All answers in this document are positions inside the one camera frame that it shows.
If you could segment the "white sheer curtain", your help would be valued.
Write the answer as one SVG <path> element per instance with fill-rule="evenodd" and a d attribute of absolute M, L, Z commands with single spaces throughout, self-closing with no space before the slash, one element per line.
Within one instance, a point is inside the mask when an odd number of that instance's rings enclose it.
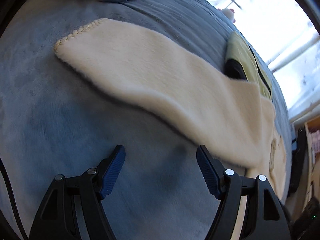
<path fill-rule="evenodd" d="M 319 114 L 319 33 L 295 0 L 207 0 L 234 9 L 235 26 L 278 81 L 295 122 Z"/>

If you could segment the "cream fleece blanket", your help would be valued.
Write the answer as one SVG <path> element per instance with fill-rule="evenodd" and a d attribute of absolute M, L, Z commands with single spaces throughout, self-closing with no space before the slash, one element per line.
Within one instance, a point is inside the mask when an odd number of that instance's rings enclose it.
<path fill-rule="evenodd" d="M 275 107 L 256 83 L 228 78 L 156 31 L 108 18 L 59 39 L 54 51 L 103 92 L 161 117 L 250 177 L 267 176 L 284 195 L 286 150 Z"/>

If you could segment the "wooden bookshelf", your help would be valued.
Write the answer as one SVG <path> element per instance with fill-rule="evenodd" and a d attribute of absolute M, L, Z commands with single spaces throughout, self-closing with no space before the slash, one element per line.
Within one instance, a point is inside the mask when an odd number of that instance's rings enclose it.
<path fill-rule="evenodd" d="M 319 115 L 304 124 L 308 146 L 308 176 L 303 208 L 312 197 L 319 200 Z"/>

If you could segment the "pink white plush toy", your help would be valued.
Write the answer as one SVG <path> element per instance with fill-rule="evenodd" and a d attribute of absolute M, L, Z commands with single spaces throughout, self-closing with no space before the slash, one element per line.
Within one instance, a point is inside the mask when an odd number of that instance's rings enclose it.
<path fill-rule="evenodd" d="M 234 9 L 225 8 L 218 9 L 218 11 L 222 12 L 232 23 L 235 23 Z"/>

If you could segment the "blue-grey bed cover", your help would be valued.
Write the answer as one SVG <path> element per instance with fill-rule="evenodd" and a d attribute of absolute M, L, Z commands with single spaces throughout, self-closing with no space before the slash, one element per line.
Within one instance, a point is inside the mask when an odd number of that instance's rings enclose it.
<path fill-rule="evenodd" d="M 25 231 L 57 174 L 97 166 L 117 144 L 126 159 L 103 201 L 117 239 L 204 239 L 218 201 L 196 146 L 157 116 L 114 100 L 54 54 L 99 18 L 155 30 L 223 70 L 235 25 L 206 0 L 27 0 L 1 37 L 1 160 Z"/>

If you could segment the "yellow-green black folded garment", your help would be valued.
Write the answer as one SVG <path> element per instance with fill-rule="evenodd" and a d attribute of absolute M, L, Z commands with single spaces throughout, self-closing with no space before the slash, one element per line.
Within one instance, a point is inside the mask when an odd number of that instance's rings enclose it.
<path fill-rule="evenodd" d="M 246 80 L 259 86 L 260 94 L 272 100 L 272 83 L 264 72 L 256 54 L 236 31 L 229 36 L 224 74 L 231 79 Z"/>

